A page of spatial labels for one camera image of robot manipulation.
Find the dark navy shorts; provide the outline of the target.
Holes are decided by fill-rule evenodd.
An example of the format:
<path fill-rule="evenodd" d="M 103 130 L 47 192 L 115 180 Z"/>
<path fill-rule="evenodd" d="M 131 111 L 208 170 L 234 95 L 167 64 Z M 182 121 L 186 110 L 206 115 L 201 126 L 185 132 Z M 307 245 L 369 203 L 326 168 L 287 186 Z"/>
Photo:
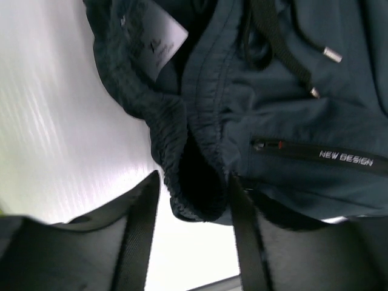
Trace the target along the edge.
<path fill-rule="evenodd" d="M 230 224 L 230 175 L 315 219 L 387 215 L 386 1 L 84 5 L 175 217 Z"/>

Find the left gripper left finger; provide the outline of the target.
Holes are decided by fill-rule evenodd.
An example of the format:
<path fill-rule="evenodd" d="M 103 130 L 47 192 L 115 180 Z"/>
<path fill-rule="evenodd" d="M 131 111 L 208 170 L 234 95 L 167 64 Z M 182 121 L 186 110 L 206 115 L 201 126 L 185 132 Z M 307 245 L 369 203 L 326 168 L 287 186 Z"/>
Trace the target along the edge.
<path fill-rule="evenodd" d="M 143 290 L 159 200 L 152 172 L 67 223 L 1 218 L 2 290 Z"/>

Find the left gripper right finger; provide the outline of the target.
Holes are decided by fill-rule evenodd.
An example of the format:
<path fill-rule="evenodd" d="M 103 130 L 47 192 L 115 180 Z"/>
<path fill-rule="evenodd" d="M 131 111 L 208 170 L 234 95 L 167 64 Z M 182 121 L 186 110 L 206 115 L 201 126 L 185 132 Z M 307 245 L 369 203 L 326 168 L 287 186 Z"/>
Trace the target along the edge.
<path fill-rule="evenodd" d="M 229 179 L 244 290 L 386 290 L 387 218 L 329 224 Z"/>

